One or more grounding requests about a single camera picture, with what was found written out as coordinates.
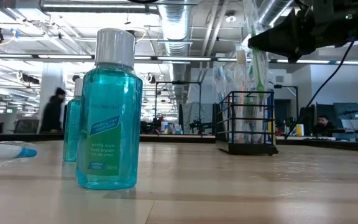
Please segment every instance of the bottle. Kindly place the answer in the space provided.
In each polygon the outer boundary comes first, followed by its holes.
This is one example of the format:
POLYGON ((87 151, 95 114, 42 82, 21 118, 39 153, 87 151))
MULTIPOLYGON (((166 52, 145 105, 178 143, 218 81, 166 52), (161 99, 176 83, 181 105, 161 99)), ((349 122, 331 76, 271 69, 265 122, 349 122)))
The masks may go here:
POLYGON ((20 159, 34 157, 37 151, 26 147, 0 144, 0 159, 20 159))
POLYGON ((87 189, 115 190, 137 181, 142 80, 133 74, 135 37, 101 29, 96 67, 84 76, 76 176, 87 189))
POLYGON ((63 146, 63 160, 75 162, 77 160, 78 140, 80 138, 80 109, 83 79, 75 80, 74 98, 67 104, 65 128, 65 142, 63 146))

